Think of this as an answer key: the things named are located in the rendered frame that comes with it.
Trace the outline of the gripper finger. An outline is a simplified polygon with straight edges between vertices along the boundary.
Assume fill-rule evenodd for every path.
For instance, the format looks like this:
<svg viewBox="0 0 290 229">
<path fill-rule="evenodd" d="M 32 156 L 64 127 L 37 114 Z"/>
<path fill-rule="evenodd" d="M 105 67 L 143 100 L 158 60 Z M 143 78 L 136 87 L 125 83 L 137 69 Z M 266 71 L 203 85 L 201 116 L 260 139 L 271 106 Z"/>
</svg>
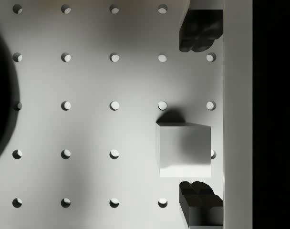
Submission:
<svg viewBox="0 0 290 229">
<path fill-rule="evenodd" d="M 222 227 L 223 200 L 206 183 L 182 181 L 179 204 L 189 227 Z"/>
<path fill-rule="evenodd" d="M 188 10 L 179 30 L 181 52 L 203 52 L 223 35 L 223 10 Z"/>
</svg>

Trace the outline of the grey cube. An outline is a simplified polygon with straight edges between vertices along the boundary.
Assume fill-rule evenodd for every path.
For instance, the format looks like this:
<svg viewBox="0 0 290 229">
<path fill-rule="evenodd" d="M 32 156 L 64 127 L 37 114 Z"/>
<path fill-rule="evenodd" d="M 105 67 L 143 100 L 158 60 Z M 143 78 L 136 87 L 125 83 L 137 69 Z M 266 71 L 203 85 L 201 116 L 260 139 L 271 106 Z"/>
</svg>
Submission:
<svg viewBox="0 0 290 229">
<path fill-rule="evenodd" d="M 156 157 L 161 177 L 211 177 L 211 127 L 157 122 Z"/>
</svg>

